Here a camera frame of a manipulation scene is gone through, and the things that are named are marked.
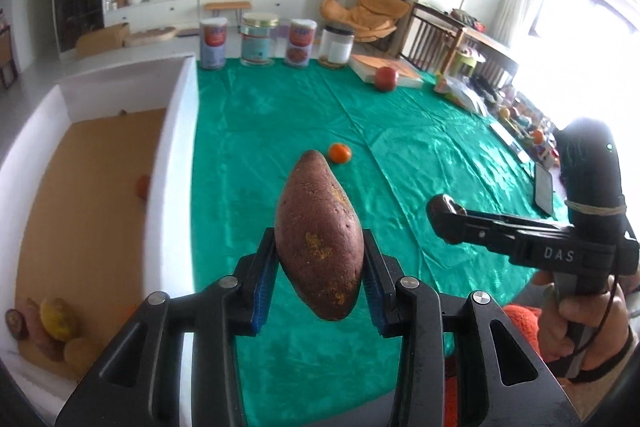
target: green tablecloth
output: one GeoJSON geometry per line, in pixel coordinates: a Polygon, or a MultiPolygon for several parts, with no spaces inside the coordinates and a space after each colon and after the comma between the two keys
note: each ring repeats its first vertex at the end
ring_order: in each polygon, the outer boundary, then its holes
{"type": "MultiPolygon", "coordinates": [[[[439,291],[475,289],[510,301],[531,271],[483,248],[447,246],[434,235],[425,204],[447,192],[463,206],[539,217],[524,166],[489,121],[444,101],[427,86],[382,94],[353,71],[245,68],[228,60],[198,72],[200,111],[192,185],[196,290],[231,273],[252,253],[287,175],[308,149],[351,147],[334,166],[363,228],[404,271],[439,291]]],[[[339,323],[321,321],[279,271],[269,319],[256,338],[238,339],[252,426],[296,426],[356,407],[396,384],[400,340],[371,324],[364,293],[339,323]]]]}

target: orange towel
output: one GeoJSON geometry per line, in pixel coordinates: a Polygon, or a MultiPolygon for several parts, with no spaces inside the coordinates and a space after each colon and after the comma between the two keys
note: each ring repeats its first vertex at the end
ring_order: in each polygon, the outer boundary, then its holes
{"type": "MultiPolygon", "coordinates": [[[[533,346],[536,353],[540,354],[540,347],[538,346],[538,317],[540,317],[542,310],[515,304],[507,304],[503,310],[520,330],[524,338],[533,346]]],[[[444,425],[445,427],[456,427],[458,425],[458,381],[456,377],[447,378],[445,382],[444,425]]]]}

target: orange chair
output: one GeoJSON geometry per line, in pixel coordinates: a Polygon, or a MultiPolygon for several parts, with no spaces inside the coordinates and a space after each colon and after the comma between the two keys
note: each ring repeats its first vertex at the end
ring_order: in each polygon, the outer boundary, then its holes
{"type": "Polygon", "coordinates": [[[336,0],[323,0],[320,15],[351,26],[356,42],[373,42],[396,31],[398,19],[410,9],[411,5],[401,0],[357,0],[351,9],[336,0]]]}

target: human hand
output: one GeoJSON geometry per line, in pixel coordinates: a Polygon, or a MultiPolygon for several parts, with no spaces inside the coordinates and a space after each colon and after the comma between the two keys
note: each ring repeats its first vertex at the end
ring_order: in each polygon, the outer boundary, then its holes
{"type": "MultiPolygon", "coordinates": [[[[568,323],[575,322],[597,328],[607,309],[610,291],[602,295],[567,297],[558,305],[552,274],[538,272],[531,282],[536,285],[548,285],[545,303],[538,319],[540,355],[545,362],[566,357],[574,352],[574,342],[566,336],[568,323]]],[[[609,290],[612,286],[613,277],[609,277],[609,290]]],[[[609,316],[602,331],[587,348],[581,369],[595,369],[618,354],[628,338],[628,327],[625,296],[617,285],[609,316]]]]}

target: tv stand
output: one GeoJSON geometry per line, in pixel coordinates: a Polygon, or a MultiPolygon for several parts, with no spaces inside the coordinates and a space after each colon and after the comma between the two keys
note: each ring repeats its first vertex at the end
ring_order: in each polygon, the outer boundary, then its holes
{"type": "MultiPolygon", "coordinates": [[[[164,26],[175,26],[179,30],[197,28],[201,19],[211,17],[212,10],[205,9],[207,4],[242,2],[249,3],[251,10],[275,13],[283,21],[305,17],[306,0],[151,0],[105,12],[104,25],[129,23],[131,32],[164,26]]],[[[235,25],[234,19],[238,17],[229,15],[229,25],[235,25]]]]}

